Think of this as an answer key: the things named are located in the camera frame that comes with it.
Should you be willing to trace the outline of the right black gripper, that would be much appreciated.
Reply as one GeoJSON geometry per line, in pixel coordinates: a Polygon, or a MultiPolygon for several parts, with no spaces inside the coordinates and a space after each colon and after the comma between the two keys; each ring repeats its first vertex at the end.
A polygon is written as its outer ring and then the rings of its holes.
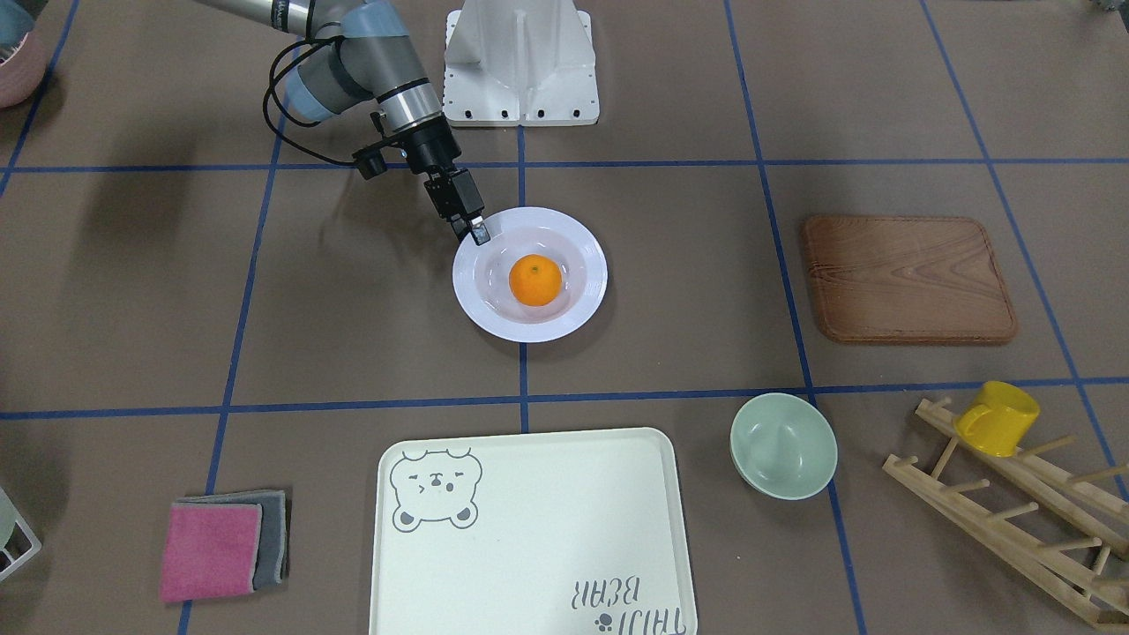
{"type": "Polygon", "coordinates": [[[484,203],[469,169],[456,165],[462,155],[452,127],[445,119],[431,119],[403,133],[400,149],[406,153],[408,168],[427,176],[426,191],[457,241],[471,236],[481,246],[491,233],[481,217],[484,203]]]}

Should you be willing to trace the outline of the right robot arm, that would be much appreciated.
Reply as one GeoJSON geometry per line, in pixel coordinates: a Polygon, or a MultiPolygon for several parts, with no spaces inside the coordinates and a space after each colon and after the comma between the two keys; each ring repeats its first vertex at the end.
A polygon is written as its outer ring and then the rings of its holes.
{"type": "Polygon", "coordinates": [[[217,11],[295,36],[272,62],[262,108],[294,127],[314,128],[371,104],[378,141],[356,150],[348,168],[364,179],[386,172],[385,148],[399,149],[437,214],[460,238],[490,241],[475,179],[460,168],[460,143],[390,1],[213,1],[217,11]]]}

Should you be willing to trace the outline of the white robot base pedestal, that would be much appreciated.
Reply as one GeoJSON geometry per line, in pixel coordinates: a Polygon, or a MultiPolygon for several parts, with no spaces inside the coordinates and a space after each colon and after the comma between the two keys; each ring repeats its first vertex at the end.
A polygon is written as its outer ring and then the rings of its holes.
{"type": "Polygon", "coordinates": [[[446,17],[454,127],[588,127],[601,102],[592,18],[572,1],[467,1],[446,17]]]}

